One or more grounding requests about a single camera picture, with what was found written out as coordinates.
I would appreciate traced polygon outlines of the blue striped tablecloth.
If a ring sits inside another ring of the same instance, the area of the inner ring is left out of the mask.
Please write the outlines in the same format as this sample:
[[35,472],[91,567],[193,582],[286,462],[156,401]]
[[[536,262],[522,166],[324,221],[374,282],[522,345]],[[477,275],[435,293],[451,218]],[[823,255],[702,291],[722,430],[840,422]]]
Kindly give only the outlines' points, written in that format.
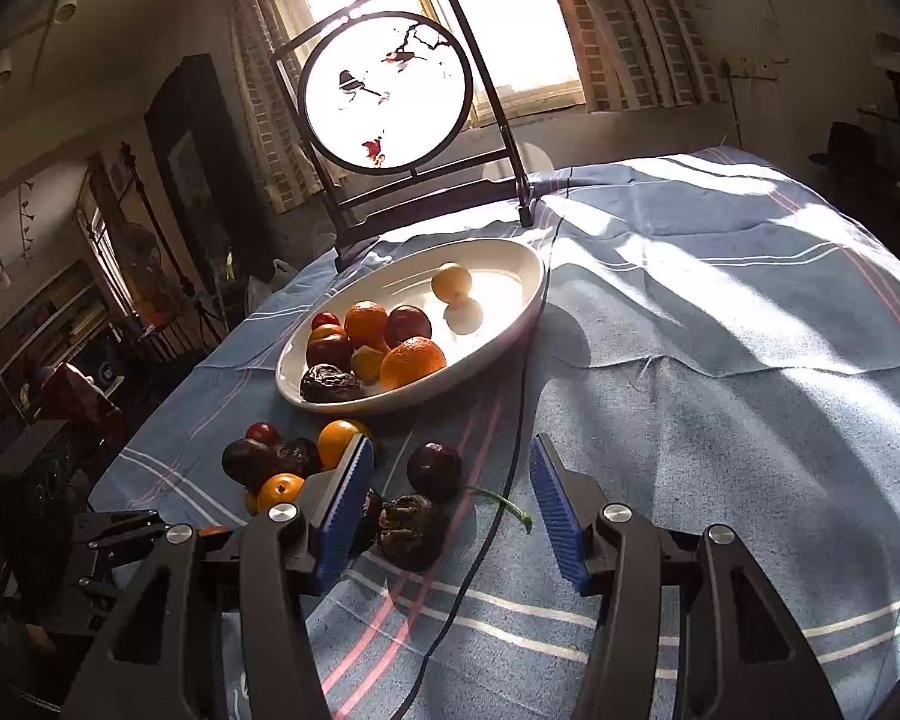
[[279,395],[290,333],[360,277],[455,239],[514,239],[549,266],[533,338],[448,394],[368,423],[380,493],[443,440],[466,479],[535,502],[526,445],[656,525],[730,525],[808,637],[841,709],[870,715],[900,678],[900,260],[811,188],[709,149],[538,179],[510,206],[388,232],[360,262],[306,266],[240,323],[95,486],[101,511],[237,527],[221,455],[250,424],[313,437]]

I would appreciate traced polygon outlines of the dark brown mangosteen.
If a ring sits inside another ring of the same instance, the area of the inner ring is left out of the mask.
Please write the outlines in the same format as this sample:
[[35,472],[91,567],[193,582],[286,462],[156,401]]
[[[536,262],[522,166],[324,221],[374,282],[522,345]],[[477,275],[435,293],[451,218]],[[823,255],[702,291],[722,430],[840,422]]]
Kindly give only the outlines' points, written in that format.
[[323,470],[322,459],[317,445],[308,439],[281,440],[274,445],[274,455],[278,459],[279,472],[292,473],[308,478]]

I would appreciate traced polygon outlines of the checked curtain right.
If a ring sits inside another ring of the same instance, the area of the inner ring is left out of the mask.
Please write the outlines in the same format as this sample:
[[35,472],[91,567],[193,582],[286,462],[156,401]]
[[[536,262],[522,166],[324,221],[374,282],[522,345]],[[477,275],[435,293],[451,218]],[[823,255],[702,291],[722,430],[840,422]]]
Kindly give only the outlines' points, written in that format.
[[656,109],[724,100],[688,0],[557,0],[585,106]]

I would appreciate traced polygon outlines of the yellow-green small fruit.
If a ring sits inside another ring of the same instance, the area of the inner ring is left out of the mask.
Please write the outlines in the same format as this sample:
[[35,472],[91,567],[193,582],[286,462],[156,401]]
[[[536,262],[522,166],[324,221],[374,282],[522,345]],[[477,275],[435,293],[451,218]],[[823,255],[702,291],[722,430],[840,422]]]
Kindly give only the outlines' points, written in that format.
[[385,356],[385,351],[380,351],[374,346],[368,346],[368,344],[359,346],[351,356],[351,369],[354,376],[364,385],[372,385],[377,382]]

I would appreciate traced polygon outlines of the large orange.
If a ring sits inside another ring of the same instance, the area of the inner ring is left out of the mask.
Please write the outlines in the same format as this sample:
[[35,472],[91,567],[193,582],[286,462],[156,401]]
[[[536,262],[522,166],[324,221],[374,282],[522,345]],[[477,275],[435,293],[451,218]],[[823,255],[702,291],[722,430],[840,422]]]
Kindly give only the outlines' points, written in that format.
[[418,382],[447,366],[438,344],[430,338],[411,337],[390,349],[380,364],[379,381],[386,390]]

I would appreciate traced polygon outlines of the round painted screen stand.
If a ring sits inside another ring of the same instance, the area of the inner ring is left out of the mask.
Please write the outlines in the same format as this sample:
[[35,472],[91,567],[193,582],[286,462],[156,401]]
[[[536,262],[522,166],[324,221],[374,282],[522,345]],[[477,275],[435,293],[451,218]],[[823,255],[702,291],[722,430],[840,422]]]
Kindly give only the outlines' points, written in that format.
[[[354,0],[269,56],[334,227],[334,265],[383,234],[512,200],[533,224],[528,174],[460,0]],[[436,164],[481,86],[500,146]]]

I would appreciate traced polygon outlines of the plastic bags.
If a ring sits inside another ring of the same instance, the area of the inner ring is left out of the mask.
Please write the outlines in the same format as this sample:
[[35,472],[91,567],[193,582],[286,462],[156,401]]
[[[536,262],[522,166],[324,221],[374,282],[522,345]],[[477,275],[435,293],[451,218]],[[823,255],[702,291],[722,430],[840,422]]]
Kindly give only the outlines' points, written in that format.
[[245,314],[247,316],[253,314],[271,294],[279,293],[281,289],[286,288],[294,280],[295,275],[297,275],[297,270],[295,270],[294,266],[285,260],[274,259],[272,261],[272,275],[268,281],[249,277],[247,288],[245,288]]

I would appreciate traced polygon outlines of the dark red cherry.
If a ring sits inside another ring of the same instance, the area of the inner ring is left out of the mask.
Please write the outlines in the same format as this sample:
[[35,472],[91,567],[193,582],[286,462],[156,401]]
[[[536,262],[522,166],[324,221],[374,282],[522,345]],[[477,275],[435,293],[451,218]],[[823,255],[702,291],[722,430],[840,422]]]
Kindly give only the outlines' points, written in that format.
[[278,429],[271,426],[269,422],[255,422],[255,424],[248,426],[245,431],[245,437],[248,440],[260,442],[260,444],[269,445],[269,447],[283,442],[283,438],[281,437],[281,434],[279,434]]

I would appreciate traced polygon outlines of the small orange mandarin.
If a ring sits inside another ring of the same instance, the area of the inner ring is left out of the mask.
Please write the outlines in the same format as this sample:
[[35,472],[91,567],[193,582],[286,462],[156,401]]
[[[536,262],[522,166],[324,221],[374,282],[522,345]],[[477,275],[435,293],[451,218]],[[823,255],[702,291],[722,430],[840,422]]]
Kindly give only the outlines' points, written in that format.
[[312,333],[310,333],[310,337],[308,337],[308,341],[313,343],[317,340],[322,340],[326,337],[333,337],[333,335],[345,335],[346,332],[341,325],[336,325],[336,323],[325,323],[325,325],[320,325],[320,327],[313,328]]

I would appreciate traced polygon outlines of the small yellow-orange kumquat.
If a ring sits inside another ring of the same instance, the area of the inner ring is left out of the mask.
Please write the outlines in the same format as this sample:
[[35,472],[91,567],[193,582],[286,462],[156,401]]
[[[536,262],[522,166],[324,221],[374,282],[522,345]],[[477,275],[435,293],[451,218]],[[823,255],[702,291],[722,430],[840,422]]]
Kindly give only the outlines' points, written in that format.
[[457,305],[470,297],[473,277],[466,266],[455,262],[444,263],[430,280],[432,293],[447,305]]

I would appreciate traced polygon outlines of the wrinkled dark date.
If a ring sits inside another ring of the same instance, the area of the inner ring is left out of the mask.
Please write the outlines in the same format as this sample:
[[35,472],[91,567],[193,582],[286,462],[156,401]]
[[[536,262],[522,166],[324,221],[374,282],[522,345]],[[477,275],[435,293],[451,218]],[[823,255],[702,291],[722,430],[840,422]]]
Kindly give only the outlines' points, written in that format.
[[343,403],[363,396],[361,381],[329,362],[309,367],[301,378],[301,397],[310,403]]

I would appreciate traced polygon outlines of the green stem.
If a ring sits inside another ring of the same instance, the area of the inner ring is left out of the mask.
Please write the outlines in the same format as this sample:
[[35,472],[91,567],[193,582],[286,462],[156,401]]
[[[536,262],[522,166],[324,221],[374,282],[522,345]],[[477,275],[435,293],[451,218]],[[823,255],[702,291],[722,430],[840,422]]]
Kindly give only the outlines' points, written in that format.
[[533,531],[533,519],[528,512],[524,511],[521,507],[518,507],[515,502],[512,502],[508,497],[503,496],[502,494],[496,493],[493,489],[480,488],[479,486],[466,486],[464,490],[471,494],[471,496],[481,496],[487,497],[487,499],[491,499],[497,504],[502,505],[507,512],[510,512],[517,520],[521,523],[521,526],[525,528],[526,533],[532,533]]

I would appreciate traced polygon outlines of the dark framed picture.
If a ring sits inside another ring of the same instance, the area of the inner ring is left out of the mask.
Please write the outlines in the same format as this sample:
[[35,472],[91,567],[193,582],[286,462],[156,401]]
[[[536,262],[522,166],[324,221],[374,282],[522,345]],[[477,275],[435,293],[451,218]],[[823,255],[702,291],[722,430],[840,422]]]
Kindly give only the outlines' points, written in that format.
[[155,165],[191,261],[206,288],[217,268],[266,283],[278,257],[214,62],[187,55],[144,114]]

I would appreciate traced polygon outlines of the dark cherry with stem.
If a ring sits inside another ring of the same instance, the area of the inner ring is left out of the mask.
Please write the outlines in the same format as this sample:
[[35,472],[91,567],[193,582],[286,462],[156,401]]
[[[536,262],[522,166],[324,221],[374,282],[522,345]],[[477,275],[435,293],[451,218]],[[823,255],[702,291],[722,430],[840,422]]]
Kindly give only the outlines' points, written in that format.
[[461,457],[441,442],[426,442],[406,463],[406,476],[416,493],[432,502],[448,502],[461,489]]

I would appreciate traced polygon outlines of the white oval plate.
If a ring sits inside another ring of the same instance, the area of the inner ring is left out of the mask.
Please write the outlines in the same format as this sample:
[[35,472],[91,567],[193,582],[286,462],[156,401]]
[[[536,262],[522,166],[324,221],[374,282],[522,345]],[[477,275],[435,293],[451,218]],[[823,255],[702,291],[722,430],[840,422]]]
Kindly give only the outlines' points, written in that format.
[[310,413],[419,405],[489,366],[539,307],[543,259],[509,239],[436,245],[368,273],[290,335],[274,378]]

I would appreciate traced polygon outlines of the checked curtain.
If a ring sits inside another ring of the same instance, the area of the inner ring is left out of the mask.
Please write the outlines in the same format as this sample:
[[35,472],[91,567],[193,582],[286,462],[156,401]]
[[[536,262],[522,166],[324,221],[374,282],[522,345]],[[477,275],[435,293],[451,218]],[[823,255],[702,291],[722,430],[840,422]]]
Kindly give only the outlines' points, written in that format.
[[557,0],[585,106],[656,109],[724,100],[688,0]]
[[322,190],[272,65],[271,55],[287,41],[286,30],[274,0],[222,2],[256,180],[272,210],[282,215]]

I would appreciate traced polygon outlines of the dark glossy chestnut fruit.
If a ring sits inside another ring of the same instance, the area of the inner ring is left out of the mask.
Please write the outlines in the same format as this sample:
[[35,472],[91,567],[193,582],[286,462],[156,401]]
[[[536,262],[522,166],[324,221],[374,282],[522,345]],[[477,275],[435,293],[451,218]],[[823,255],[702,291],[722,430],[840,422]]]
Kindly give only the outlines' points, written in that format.
[[253,439],[238,439],[227,445],[221,465],[230,479],[254,496],[269,478],[284,471],[278,456],[266,444]]

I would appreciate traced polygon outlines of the orange tangerine middle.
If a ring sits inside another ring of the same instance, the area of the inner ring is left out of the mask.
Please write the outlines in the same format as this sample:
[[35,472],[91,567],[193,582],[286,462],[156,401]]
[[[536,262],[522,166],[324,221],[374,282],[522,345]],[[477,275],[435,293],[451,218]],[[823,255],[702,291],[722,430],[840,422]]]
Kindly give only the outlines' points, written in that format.
[[294,504],[301,494],[305,479],[295,473],[278,473],[261,484],[256,507],[260,514],[267,514],[274,505]]

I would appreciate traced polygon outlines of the dried brown fruit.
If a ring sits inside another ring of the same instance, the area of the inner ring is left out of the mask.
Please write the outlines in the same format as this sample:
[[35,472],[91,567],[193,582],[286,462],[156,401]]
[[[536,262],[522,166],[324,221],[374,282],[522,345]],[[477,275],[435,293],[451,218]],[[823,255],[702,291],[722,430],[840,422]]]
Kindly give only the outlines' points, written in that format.
[[445,515],[429,497],[407,494],[383,503],[377,544],[398,569],[424,572],[440,556],[445,530]]

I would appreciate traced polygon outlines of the large dark red plum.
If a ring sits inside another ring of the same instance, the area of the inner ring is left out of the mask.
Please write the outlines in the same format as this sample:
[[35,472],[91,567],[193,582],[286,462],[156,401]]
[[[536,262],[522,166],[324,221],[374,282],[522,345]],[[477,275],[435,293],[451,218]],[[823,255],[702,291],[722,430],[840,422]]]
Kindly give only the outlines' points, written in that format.
[[331,364],[340,371],[351,371],[352,349],[351,340],[344,333],[331,333],[326,337],[317,338],[307,344],[305,359],[307,366],[318,364]]

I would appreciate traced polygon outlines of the checked curtain left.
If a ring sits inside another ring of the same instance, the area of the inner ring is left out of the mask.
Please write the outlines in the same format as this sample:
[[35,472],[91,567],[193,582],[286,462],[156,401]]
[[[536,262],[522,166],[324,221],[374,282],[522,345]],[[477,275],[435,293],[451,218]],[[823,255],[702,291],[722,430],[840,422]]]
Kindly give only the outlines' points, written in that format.
[[287,41],[286,30],[274,0],[222,2],[256,180],[272,210],[282,215],[322,190],[272,65],[271,55]]

